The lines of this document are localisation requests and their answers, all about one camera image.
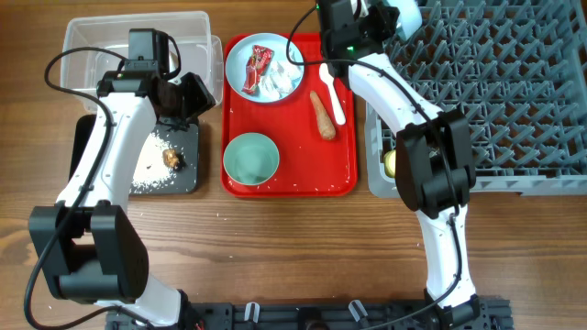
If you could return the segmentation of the light blue bowl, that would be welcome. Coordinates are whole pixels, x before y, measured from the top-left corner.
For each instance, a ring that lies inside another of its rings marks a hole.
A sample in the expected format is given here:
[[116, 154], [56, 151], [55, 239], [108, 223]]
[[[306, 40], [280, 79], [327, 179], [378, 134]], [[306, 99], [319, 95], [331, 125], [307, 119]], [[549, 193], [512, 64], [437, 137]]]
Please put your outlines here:
[[422, 15], [416, 0], [388, 0], [399, 11], [396, 33], [401, 41], [409, 40], [422, 26]]

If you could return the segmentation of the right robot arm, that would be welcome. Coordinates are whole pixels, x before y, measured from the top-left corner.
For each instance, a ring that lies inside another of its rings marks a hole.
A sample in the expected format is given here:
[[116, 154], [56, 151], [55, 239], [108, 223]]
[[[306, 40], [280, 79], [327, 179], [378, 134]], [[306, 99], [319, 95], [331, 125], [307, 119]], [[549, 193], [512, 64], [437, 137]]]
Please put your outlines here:
[[426, 306], [442, 328], [481, 313], [469, 273], [464, 223], [476, 182], [469, 123], [420, 95], [384, 52], [393, 37], [422, 27], [415, 1], [319, 1], [322, 54], [329, 71], [364, 99], [395, 137], [396, 189], [421, 226]]

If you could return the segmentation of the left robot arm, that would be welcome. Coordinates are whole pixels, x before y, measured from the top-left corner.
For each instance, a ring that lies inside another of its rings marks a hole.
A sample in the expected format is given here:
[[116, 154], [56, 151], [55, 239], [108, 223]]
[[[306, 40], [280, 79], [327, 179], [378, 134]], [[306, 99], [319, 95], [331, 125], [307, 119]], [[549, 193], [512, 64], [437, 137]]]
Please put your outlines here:
[[198, 75], [170, 60], [177, 51], [165, 32], [131, 29], [127, 55], [90, 95], [99, 111], [83, 154], [55, 204], [35, 207], [28, 220], [38, 256], [23, 302], [29, 323], [43, 278], [54, 298], [93, 305], [110, 328], [204, 327], [187, 295], [150, 273], [148, 251], [127, 217], [139, 154], [153, 129], [193, 130], [216, 103]]

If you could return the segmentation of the white rice pile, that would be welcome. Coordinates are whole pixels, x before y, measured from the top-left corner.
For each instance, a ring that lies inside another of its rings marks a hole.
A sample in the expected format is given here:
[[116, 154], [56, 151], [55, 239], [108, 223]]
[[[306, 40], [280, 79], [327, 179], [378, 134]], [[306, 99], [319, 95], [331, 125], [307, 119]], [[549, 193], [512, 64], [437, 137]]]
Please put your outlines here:
[[162, 158], [165, 149], [176, 148], [157, 133], [148, 135], [134, 171], [129, 191], [131, 194], [155, 193], [174, 184], [181, 169], [171, 170], [165, 166]]

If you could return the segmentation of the mint green bowl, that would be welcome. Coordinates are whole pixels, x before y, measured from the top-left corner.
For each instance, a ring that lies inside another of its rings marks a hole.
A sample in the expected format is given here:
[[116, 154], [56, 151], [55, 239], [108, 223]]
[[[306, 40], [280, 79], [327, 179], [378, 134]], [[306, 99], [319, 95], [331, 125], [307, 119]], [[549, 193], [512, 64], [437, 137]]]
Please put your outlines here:
[[228, 177], [245, 186], [268, 181], [278, 170], [280, 161], [280, 151], [273, 140], [254, 132], [233, 138], [223, 155], [223, 167]]

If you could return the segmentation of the yellow plastic cup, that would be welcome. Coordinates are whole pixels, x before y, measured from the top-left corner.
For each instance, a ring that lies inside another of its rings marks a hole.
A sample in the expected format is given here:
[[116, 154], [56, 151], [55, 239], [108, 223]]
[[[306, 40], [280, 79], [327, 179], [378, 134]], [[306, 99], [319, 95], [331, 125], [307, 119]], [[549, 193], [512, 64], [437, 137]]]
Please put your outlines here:
[[383, 166], [384, 166], [385, 174], [390, 178], [395, 177], [395, 173], [396, 173], [395, 163], [396, 163], [396, 151], [390, 150], [390, 151], [386, 152], [383, 156]]

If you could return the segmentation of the brown food chunk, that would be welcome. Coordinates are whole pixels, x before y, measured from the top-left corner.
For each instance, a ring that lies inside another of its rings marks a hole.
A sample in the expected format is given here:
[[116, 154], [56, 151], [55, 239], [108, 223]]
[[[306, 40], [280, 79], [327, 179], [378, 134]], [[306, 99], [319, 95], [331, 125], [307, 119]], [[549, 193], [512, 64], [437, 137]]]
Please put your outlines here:
[[183, 165], [183, 156], [174, 148], [167, 148], [162, 152], [165, 166], [173, 171], [178, 171]]

